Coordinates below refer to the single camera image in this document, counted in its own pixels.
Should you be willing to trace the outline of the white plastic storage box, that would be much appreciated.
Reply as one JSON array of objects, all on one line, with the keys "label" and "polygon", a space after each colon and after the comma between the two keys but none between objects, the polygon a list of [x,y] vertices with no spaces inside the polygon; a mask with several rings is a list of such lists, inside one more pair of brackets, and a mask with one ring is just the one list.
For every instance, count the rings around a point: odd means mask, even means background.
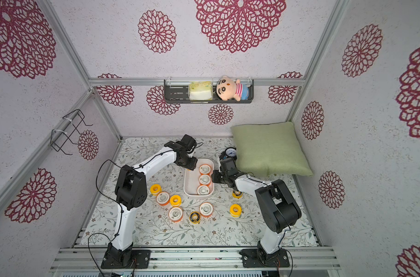
[{"label": "white plastic storage box", "polygon": [[204,199],[207,199],[210,196],[212,196],[212,194],[215,190],[215,186],[212,182],[209,185],[210,190],[211,190],[209,195],[200,196],[200,195],[197,194],[197,188],[200,186],[200,183],[199,183],[198,179],[201,175],[200,172],[199,172],[199,167],[203,164],[210,165],[212,167],[212,173],[213,173],[213,170],[214,170],[213,161],[210,160],[210,159],[205,159],[205,158],[198,159],[196,168],[194,170],[188,170],[188,169],[185,170],[183,191],[184,191],[185,195],[187,195],[188,197],[191,197],[191,198],[194,198],[194,199],[199,199],[199,200],[204,200]]}]

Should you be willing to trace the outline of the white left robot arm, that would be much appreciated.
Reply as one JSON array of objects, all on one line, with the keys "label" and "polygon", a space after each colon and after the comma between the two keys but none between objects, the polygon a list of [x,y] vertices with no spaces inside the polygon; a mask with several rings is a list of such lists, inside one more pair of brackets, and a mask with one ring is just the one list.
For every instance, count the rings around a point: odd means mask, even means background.
[{"label": "white left robot arm", "polygon": [[133,230],[138,208],[148,196],[147,181],[159,170],[176,164],[194,170],[197,158],[193,156],[197,148],[196,140],[184,135],[180,141],[167,142],[156,154],[134,166],[121,167],[115,186],[118,208],[118,222],[114,237],[110,240],[104,254],[101,269],[147,268],[145,260],[135,262],[137,254],[132,254]]}]

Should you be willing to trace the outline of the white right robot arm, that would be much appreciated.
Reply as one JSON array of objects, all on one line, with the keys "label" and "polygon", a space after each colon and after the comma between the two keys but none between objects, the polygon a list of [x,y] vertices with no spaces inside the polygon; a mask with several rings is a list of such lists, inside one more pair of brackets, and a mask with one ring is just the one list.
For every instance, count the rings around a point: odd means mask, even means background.
[{"label": "white right robot arm", "polygon": [[285,233],[301,218],[302,212],[289,188],[282,180],[265,182],[237,169],[233,158],[219,161],[219,169],[212,173],[214,183],[226,184],[234,197],[255,196],[267,226],[256,249],[240,251],[243,267],[290,267],[292,255],[280,244]]}]

